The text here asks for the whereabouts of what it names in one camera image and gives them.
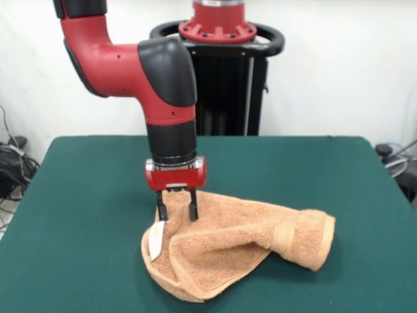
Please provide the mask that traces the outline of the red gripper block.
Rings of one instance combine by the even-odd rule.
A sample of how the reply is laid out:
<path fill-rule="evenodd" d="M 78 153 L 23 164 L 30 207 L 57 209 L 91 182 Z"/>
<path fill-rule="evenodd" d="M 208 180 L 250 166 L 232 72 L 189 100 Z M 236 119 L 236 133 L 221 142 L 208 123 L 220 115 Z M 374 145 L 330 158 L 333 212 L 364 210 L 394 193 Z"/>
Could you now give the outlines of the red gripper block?
<path fill-rule="evenodd" d="M 145 163 L 145 177 L 151 190 L 156 191 L 156 204 L 159 221 L 167 221 L 167 207 L 163 199 L 163 190 L 172 188 L 189 188 L 190 194 L 189 217 L 192 222 L 198 220 L 196 188 L 206 183 L 207 161 L 198 156 L 194 161 L 180 166 L 160 166 L 152 159 Z"/>

